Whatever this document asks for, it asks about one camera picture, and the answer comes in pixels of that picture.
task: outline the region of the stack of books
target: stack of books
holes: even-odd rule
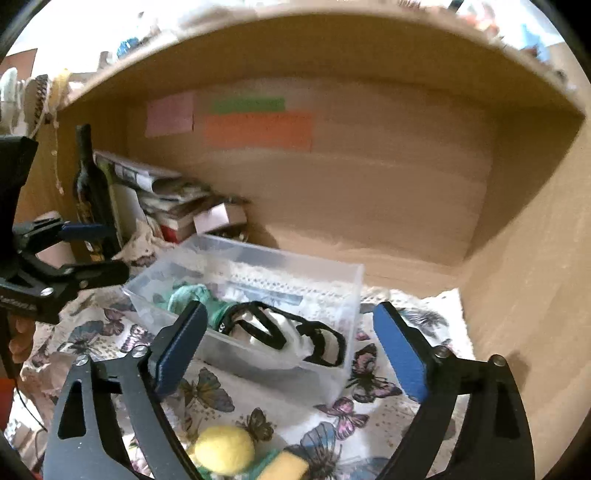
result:
[[[243,199],[215,193],[209,185],[177,171],[100,151],[95,151],[95,162],[112,184],[111,201],[123,237],[135,231],[138,219],[174,243],[196,232],[224,235],[246,226]]]

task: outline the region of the pink sticky note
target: pink sticky note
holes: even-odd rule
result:
[[[193,92],[178,93],[147,103],[147,138],[192,131]]]

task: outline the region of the yellow sponge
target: yellow sponge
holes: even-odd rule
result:
[[[265,467],[256,480],[300,480],[308,463],[293,453],[283,451]]]

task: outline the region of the clear plastic container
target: clear plastic container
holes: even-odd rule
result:
[[[321,321],[346,341],[345,360],[324,367],[284,357],[208,329],[196,357],[239,377],[307,404],[331,403],[350,376],[359,317],[363,265],[297,255],[233,240],[193,235],[124,287],[152,333],[172,325],[177,315],[165,306],[184,284],[205,284],[219,299],[259,300],[307,320]]]

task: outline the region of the bottle label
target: bottle label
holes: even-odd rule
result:
[[[89,202],[77,202],[76,210],[78,212],[78,220],[80,223],[90,224],[95,222]],[[100,243],[94,241],[85,241],[84,243],[86,244],[86,249],[90,252],[90,259],[93,262],[102,262],[105,260]]]

